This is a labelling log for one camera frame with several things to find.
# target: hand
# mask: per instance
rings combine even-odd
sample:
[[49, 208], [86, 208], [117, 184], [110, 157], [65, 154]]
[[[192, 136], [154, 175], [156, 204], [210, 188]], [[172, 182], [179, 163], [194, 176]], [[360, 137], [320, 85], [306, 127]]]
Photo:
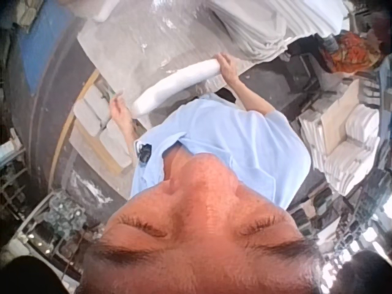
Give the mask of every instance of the hand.
[[239, 82], [237, 74], [237, 65], [234, 58], [225, 53], [219, 53], [215, 55], [215, 58], [220, 64], [220, 72], [226, 83], [233, 88], [237, 82]]
[[122, 93], [117, 93], [110, 101], [111, 118], [117, 123], [124, 134], [132, 132], [132, 116], [125, 105]]

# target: light blue shirt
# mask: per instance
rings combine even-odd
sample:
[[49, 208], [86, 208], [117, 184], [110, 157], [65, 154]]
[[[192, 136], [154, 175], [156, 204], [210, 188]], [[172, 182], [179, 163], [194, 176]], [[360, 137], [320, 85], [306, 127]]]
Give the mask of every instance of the light blue shirt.
[[164, 180], [163, 153], [177, 141], [192, 154], [217, 156], [238, 179], [287, 209], [311, 166], [310, 155], [286, 117], [244, 111], [215, 94], [181, 106], [135, 142], [152, 155], [136, 168], [131, 197]]

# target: eye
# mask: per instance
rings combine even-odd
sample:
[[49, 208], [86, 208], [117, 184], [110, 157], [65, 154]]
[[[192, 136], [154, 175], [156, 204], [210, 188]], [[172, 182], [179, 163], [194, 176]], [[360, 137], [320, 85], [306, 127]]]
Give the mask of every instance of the eye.
[[277, 224], [280, 219], [276, 216], [266, 217], [264, 219], [259, 219], [255, 221], [252, 225], [248, 225], [244, 230], [241, 230], [241, 234], [244, 236], [249, 236], [262, 231], [274, 224]]
[[119, 222], [124, 225], [129, 225], [131, 227], [137, 228], [153, 237], [156, 238], [163, 238], [167, 236], [167, 233], [154, 228], [152, 225], [150, 225], [147, 222], [142, 222], [139, 218], [137, 217], [129, 217], [129, 216], [121, 216]]

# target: nose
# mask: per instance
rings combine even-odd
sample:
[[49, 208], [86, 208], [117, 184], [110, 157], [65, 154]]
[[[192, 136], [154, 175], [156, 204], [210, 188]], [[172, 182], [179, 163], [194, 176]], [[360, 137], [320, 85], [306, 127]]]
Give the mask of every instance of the nose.
[[224, 232], [230, 211], [239, 201], [238, 179], [216, 156], [199, 154], [174, 178], [181, 197], [183, 221], [193, 233]]

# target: black clip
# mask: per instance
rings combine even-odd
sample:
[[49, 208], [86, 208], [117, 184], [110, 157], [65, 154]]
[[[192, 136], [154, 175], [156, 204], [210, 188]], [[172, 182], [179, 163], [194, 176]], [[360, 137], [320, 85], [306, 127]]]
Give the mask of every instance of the black clip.
[[143, 164], [146, 164], [151, 157], [152, 151], [153, 151], [153, 147], [150, 144], [144, 144], [139, 150], [139, 154], [138, 154], [139, 161]]

